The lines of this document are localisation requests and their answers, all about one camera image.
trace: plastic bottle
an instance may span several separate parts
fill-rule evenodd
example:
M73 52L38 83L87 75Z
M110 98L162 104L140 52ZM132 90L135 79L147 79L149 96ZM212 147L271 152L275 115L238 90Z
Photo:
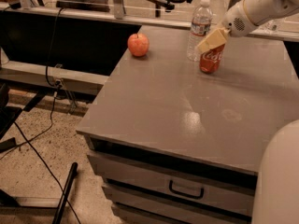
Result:
M187 57L194 62L198 62L201 55L195 50L195 47L208 33L213 19L213 13L209 7L209 4L210 0L200 0L200 6L195 9L192 15L192 25L189 32Z

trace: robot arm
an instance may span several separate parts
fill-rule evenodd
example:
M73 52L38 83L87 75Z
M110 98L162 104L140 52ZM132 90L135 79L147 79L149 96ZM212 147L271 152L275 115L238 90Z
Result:
M298 12L299 0L241 0L226 12L221 23L197 49L201 53L207 52L225 44L227 33L234 37L245 36L270 20Z

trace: apple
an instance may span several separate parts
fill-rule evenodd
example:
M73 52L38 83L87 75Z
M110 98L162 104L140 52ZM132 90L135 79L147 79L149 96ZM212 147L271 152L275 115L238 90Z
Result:
M128 49L136 57L147 54L150 47L149 39L144 34L132 34L128 38Z

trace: soda can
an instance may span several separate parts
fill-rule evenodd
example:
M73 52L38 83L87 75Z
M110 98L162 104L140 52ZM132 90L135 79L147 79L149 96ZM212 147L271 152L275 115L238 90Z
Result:
M212 74L218 70L224 47L225 44L201 55L199 68L202 72Z

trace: terrazzo floor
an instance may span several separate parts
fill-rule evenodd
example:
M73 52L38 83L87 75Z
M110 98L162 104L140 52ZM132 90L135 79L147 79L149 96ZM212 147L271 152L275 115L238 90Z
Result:
M34 95L30 91L11 90L9 105L24 108ZM23 111L20 114L16 122L27 139L49 128L52 104L53 97L47 95L30 112ZM83 136L76 134L75 131L88 104L78 102L78 108L72 115L68 113L69 108L67 100L55 101L52 127L31 143L62 186L72 163L78 163L78 175L68 200L76 211L80 223L125 223L112 214L111 201L105 198L101 189L103 180L94 175L87 160L88 146ZM24 141L15 125L11 126L1 141L10 137L15 137L17 144ZM0 153L0 176L0 189L14 197L60 198L62 193L50 172L28 144L11 152ZM52 223L54 214L54 210L0 208L0 223ZM68 205L61 223L79 223Z

